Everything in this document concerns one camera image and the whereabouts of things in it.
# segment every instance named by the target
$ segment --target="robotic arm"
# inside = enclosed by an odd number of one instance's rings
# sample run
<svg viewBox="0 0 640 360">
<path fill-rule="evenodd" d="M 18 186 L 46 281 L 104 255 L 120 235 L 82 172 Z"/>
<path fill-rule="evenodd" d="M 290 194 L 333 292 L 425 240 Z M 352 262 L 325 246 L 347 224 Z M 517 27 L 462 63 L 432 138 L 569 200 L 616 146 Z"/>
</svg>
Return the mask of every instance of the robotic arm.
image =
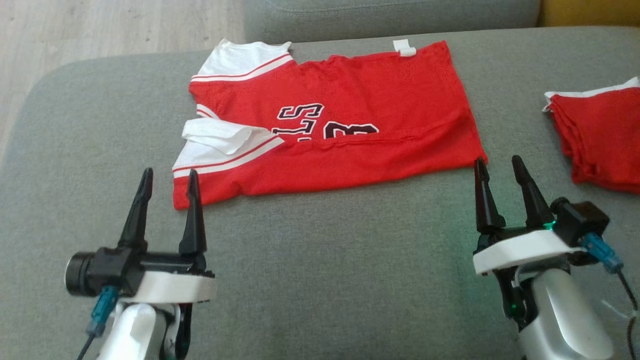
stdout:
<svg viewBox="0 0 640 360">
<path fill-rule="evenodd" d="M 603 241 L 609 217 L 590 202 L 565 198 L 547 205 L 522 159 L 513 156 L 513 170 L 522 187 L 525 227 L 506 228 L 489 189 L 489 174 L 476 161 L 476 273 L 493 272 L 502 292 L 507 318 L 518 325 L 519 342 L 528 360 L 606 360 L 613 344 L 571 278 L 570 266 L 602 262 L 618 274 L 637 311 L 636 300 L 622 275 L 622 262 Z M 635 360 L 631 340 L 628 345 Z"/>
<path fill-rule="evenodd" d="M 145 240 L 147 205 L 153 171 L 144 171 L 117 247 L 78 252 L 65 273 L 73 296 L 96 297 L 87 327 L 84 357 L 94 338 L 104 333 L 109 316 L 113 328 L 99 360 L 182 360 L 191 341 L 193 303 L 215 297 L 214 274 L 207 271 L 207 250 L 198 174 L 191 170 L 190 207 L 178 253 L 148 252 Z"/>
</svg>

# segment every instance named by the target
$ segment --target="blue cable connector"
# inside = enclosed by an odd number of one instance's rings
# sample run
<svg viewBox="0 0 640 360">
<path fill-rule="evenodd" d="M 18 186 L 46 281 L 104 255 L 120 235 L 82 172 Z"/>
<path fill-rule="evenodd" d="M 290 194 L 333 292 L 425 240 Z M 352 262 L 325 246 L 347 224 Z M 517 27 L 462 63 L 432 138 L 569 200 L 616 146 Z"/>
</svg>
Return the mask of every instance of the blue cable connector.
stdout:
<svg viewBox="0 0 640 360">
<path fill-rule="evenodd" d="M 598 259 L 610 274 L 615 274 L 624 265 L 616 252 L 596 233 L 588 233 L 582 240 L 582 247 Z"/>
<path fill-rule="evenodd" d="M 104 329 L 107 326 L 109 315 L 118 302 L 119 292 L 120 291 L 115 286 L 105 286 L 102 288 L 98 302 L 95 304 L 93 312 L 91 313 L 91 322 L 89 323 L 89 326 L 86 327 L 87 334 L 90 336 L 93 335 L 96 338 L 99 338 L 104 334 Z"/>
</svg>

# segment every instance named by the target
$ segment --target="red fabric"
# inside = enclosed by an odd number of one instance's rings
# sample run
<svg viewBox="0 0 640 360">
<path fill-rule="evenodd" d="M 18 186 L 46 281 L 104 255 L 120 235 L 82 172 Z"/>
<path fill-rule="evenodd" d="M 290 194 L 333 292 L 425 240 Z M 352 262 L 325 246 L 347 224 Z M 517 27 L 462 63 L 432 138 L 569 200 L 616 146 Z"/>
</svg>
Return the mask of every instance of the red fabric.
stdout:
<svg viewBox="0 0 640 360">
<path fill-rule="evenodd" d="M 290 61 L 244 81 L 192 82 L 196 103 L 221 119 L 267 129 L 304 127 L 304 113 L 279 120 L 283 107 L 322 104 L 311 134 L 239 167 L 200 175 L 204 204 L 237 195 L 315 192 L 402 179 L 486 161 L 476 123 L 445 42 L 412 57 L 380 53 L 298 65 Z M 326 138 L 325 125 L 371 124 L 376 133 Z M 298 138 L 311 140 L 298 141 Z M 174 180 L 174 205 L 188 206 L 188 178 Z"/>
<path fill-rule="evenodd" d="M 640 193 L 640 88 L 591 97 L 553 95 L 549 108 L 574 183 Z"/>
</svg>

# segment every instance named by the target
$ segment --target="gray sofa cushion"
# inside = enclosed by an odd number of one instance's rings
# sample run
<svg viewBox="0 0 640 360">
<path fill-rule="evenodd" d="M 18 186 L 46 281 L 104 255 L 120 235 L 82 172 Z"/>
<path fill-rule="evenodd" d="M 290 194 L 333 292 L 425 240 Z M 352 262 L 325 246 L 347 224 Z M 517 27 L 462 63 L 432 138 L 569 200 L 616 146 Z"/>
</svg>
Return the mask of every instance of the gray sofa cushion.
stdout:
<svg viewBox="0 0 640 360">
<path fill-rule="evenodd" d="M 536 25 L 540 0 L 243 0 L 247 41 L 281 44 Z"/>
<path fill-rule="evenodd" d="M 525 211 L 510 157 L 547 199 L 592 200 L 607 240 L 640 289 L 637 196 L 570 180 L 546 90 L 588 90 L 638 74 L 640 29 L 545 28 L 410 36 L 446 40 L 487 151 L 509 225 Z M 294 44 L 298 61 L 392 49 L 391 38 Z M 70 359 L 94 299 L 62 277 L 80 250 L 115 246 L 142 170 L 156 173 L 151 250 L 175 251 L 185 213 L 172 208 L 171 165 L 195 116 L 187 92 L 207 52 L 105 58 L 41 80 L 0 170 L 0 348 L 7 359 Z M 519 359 L 493 277 L 474 275 L 470 168 L 320 193 L 240 197 L 205 207 L 218 298 L 195 306 L 188 359 Z M 599 266 L 573 274 L 627 358 L 619 282 Z M 94 356 L 100 342 L 90 350 Z"/>
</svg>

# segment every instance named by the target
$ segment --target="camera lens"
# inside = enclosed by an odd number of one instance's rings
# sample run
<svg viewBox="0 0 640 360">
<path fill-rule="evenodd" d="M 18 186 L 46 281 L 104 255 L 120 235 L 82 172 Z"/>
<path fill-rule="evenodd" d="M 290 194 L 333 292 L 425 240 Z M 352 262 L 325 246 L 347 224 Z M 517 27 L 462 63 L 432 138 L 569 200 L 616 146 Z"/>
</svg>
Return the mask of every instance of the camera lens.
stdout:
<svg viewBox="0 0 640 360">
<path fill-rule="evenodd" d="M 77 252 L 69 259 L 65 272 L 65 285 L 71 295 L 84 297 L 98 295 L 86 282 L 86 269 L 89 267 L 94 255 L 94 252 Z"/>
</svg>

